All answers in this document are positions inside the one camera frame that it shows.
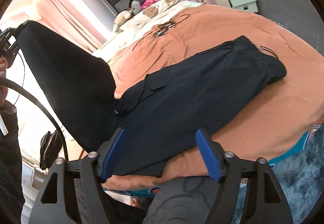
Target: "black bag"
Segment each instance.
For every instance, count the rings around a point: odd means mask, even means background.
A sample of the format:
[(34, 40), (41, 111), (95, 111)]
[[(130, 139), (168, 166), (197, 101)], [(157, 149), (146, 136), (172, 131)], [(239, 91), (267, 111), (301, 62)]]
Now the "black bag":
[(40, 168), (45, 170), (50, 168), (58, 157), (60, 150), (62, 149), (62, 141), (58, 132), (55, 130), (51, 134), (50, 131), (40, 141)]

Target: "stuffed animal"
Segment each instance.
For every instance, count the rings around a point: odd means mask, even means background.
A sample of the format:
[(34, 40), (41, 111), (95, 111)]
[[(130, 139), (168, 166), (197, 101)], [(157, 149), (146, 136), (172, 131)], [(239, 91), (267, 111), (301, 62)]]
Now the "stuffed animal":
[(133, 16), (137, 15), (141, 11), (141, 5), (138, 1), (133, 1), (129, 10), (120, 12), (114, 20), (113, 32), (119, 32), (119, 27), (125, 24)]

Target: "person's arm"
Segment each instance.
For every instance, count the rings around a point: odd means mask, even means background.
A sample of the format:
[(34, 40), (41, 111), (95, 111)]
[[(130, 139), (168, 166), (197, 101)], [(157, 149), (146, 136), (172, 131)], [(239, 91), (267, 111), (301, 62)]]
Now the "person's arm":
[[(7, 60), (0, 58), (0, 77), (5, 77), (7, 66)], [(25, 203), (21, 187), (22, 160), (16, 108), (5, 100), (7, 94), (8, 88), (0, 87), (0, 115), (9, 131), (7, 135), (0, 131), (0, 218), (4, 223), (20, 223)]]

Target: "black pants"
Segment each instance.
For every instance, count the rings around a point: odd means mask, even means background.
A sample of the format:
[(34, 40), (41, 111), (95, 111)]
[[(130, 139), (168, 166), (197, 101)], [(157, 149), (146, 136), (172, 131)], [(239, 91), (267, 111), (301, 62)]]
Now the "black pants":
[(17, 41), (54, 112), (86, 151), (116, 127), (126, 130), (117, 175), (160, 176), (169, 158), (195, 146), (197, 129), (213, 134), (286, 75), (278, 59), (242, 36), (148, 75), (116, 101), (103, 60), (36, 22)]

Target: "white stick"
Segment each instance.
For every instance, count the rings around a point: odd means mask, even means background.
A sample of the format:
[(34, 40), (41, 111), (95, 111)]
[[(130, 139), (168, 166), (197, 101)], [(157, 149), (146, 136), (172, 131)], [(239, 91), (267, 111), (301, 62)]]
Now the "white stick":
[(1, 114), (0, 114), (0, 129), (1, 129), (1, 132), (3, 133), (4, 136), (6, 136), (9, 133), (8, 129), (5, 126), (4, 121), (3, 121), (2, 117), (1, 117)]

